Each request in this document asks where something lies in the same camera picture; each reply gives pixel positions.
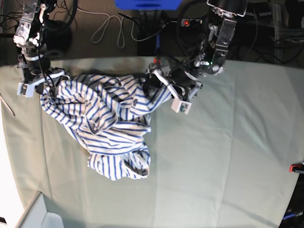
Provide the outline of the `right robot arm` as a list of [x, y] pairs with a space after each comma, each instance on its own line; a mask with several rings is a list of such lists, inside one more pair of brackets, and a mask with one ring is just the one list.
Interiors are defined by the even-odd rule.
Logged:
[[49, 17], [56, 8], [55, 0], [26, 0], [13, 37], [19, 48], [18, 64], [21, 82], [17, 94], [32, 97], [48, 87], [54, 96], [59, 82], [69, 77], [64, 69], [52, 67], [51, 61], [62, 58], [72, 41], [70, 22]]

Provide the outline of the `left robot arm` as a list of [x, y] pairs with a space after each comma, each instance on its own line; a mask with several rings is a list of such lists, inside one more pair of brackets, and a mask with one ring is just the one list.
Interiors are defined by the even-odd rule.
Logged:
[[246, 14], [246, 0], [208, 0], [208, 12], [196, 20], [198, 32], [182, 35], [182, 19], [186, 11], [199, 3], [193, 0], [181, 9], [176, 22], [177, 43], [188, 56], [185, 60], [167, 57], [166, 64], [151, 64], [143, 83], [143, 91], [166, 88], [172, 97], [188, 101], [202, 88], [204, 76], [224, 72], [230, 42], [235, 34], [237, 17]]

